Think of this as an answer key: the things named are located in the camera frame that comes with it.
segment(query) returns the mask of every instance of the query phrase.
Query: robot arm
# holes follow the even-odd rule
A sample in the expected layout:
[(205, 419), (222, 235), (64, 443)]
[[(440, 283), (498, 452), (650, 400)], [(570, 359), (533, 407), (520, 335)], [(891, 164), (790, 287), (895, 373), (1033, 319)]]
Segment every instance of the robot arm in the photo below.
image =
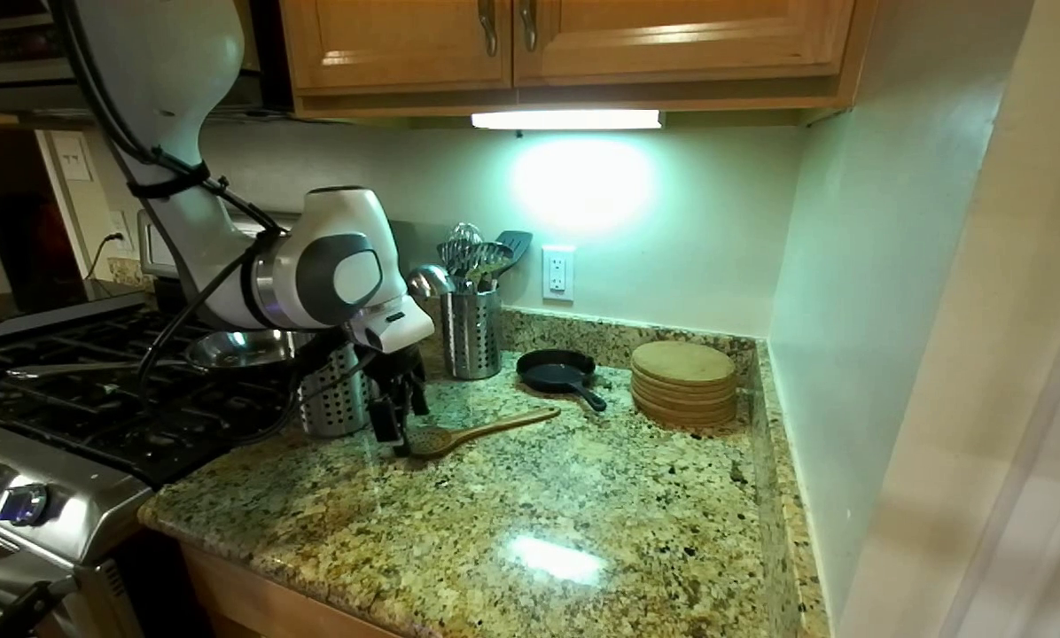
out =
[(432, 334), (368, 188), (316, 188), (254, 247), (211, 185), (199, 130), (241, 72), (235, 0), (51, 0), (66, 59), (192, 293), (229, 327), (349, 331), (395, 355)]

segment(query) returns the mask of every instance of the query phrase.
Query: cabinet door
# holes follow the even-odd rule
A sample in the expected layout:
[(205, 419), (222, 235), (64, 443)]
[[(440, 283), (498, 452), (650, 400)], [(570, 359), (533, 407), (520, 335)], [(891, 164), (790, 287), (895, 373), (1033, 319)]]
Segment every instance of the cabinet door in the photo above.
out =
[(298, 96), (510, 85), (510, 0), (280, 0)]
[(515, 0), (518, 85), (838, 73), (856, 0)]

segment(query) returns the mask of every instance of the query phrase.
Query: stove burner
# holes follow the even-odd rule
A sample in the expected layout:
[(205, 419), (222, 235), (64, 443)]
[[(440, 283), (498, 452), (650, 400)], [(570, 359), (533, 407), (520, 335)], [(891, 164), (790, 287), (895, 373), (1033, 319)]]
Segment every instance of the stove burner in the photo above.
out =
[[(280, 420), (296, 391), (285, 365), (211, 376), (151, 368), (138, 394), (96, 373), (8, 376), (14, 365), (138, 363), (164, 327), (167, 315), (141, 307), (0, 346), (0, 425), (164, 485)], [(181, 355), (201, 334), (211, 327), (177, 331), (164, 355)]]

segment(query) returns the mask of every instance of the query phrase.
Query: frying pan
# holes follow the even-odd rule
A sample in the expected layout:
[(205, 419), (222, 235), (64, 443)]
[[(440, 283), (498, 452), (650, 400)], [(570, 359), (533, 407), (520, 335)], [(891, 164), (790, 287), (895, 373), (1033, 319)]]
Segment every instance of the frying pan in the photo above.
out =
[(518, 376), (538, 394), (573, 394), (592, 410), (606, 410), (606, 400), (589, 391), (596, 363), (583, 352), (530, 352), (518, 363)]

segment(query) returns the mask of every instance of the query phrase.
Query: kitchen counter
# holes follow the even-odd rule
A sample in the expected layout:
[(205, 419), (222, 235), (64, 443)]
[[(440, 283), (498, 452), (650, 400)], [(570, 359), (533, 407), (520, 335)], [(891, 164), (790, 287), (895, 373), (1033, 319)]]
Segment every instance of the kitchen counter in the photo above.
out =
[(553, 420), (440, 461), (286, 425), (141, 519), (400, 633), (818, 633), (756, 400), (739, 431), (700, 438), (639, 415), (621, 365), (599, 365), (596, 394), (606, 415), (526, 394), (507, 352), (498, 378), (428, 381), (432, 419), (561, 407)]

